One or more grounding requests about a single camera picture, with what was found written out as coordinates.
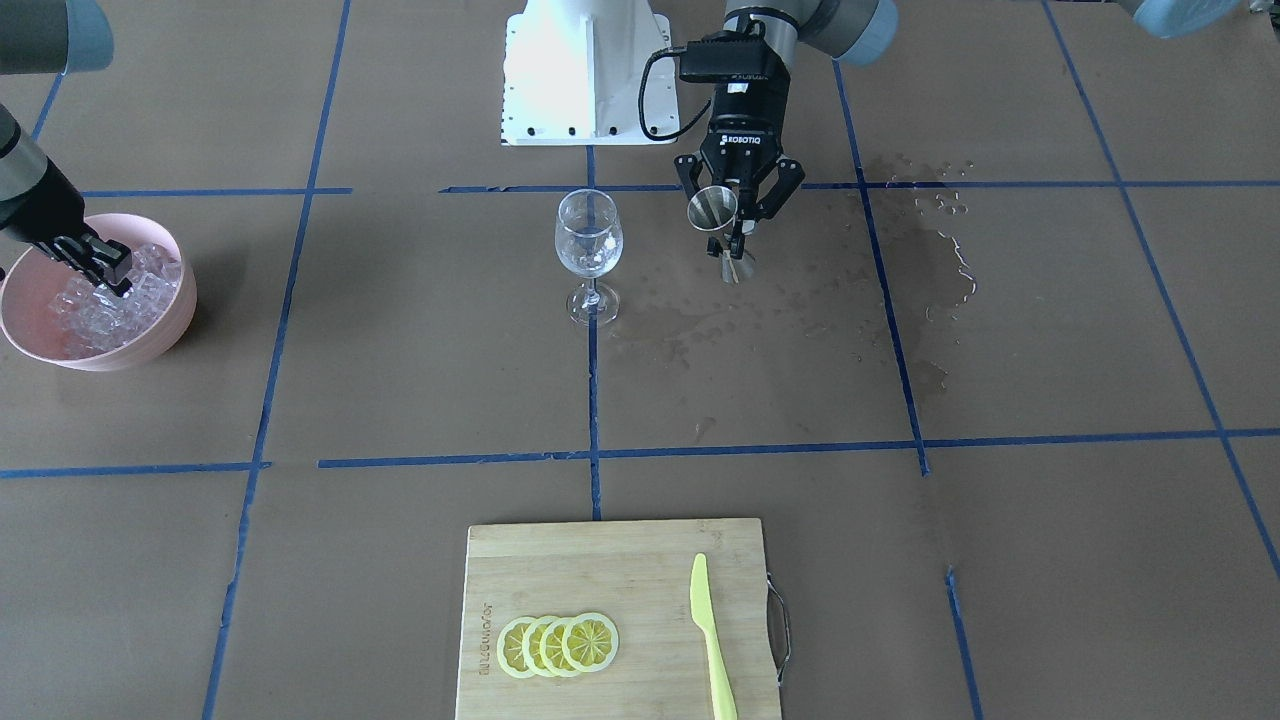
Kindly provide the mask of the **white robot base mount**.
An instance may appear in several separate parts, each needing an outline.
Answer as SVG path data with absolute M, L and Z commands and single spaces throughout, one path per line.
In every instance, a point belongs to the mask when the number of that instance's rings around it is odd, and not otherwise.
M 500 142 L 648 145 L 681 126 L 667 17 L 648 1 L 529 1 L 504 32 Z

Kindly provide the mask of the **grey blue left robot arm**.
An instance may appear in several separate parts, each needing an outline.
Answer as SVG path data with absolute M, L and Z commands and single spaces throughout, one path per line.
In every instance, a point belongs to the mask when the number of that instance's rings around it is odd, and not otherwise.
M 746 237 L 805 179 L 782 141 L 797 46 L 864 67 L 891 46 L 899 18 L 893 1 L 728 1 L 721 29 L 672 51 L 678 79 L 714 88 L 704 140 L 675 159 L 708 255 L 745 260 Z

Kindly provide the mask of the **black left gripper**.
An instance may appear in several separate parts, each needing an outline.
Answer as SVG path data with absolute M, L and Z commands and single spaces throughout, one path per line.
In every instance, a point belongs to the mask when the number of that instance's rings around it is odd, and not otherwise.
M 744 260 L 748 224 L 773 219 L 805 179 L 803 165 L 783 158 L 781 135 L 788 101 L 787 79 L 754 79 L 716 85 L 710 101 L 701 160 L 678 155 L 675 169 L 686 196 L 686 217 L 699 231 L 709 231 L 713 210 L 699 184 L 701 169 L 713 184 L 736 183 L 735 259 Z

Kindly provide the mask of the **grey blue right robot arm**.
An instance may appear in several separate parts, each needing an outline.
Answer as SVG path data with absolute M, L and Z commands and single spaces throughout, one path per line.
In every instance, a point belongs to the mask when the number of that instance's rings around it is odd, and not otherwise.
M 99 1 L 4 1 L 3 79 L 41 76 L 41 104 L 1 109 L 1 228 L 116 297 L 132 287 L 132 251 L 90 227 L 84 197 L 40 147 L 38 132 L 68 74 L 106 69 L 115 38 Z

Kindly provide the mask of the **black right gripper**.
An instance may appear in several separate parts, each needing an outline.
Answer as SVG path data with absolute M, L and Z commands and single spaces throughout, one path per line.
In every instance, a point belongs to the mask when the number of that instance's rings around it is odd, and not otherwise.
M 1 225 L 78 272 L 93 287 L 125 297 L 132 290 L 132 251 L 104 240 L 84 224 L 84 200 L 65 179 L 42 179 L 32 190 L 1 202 Z

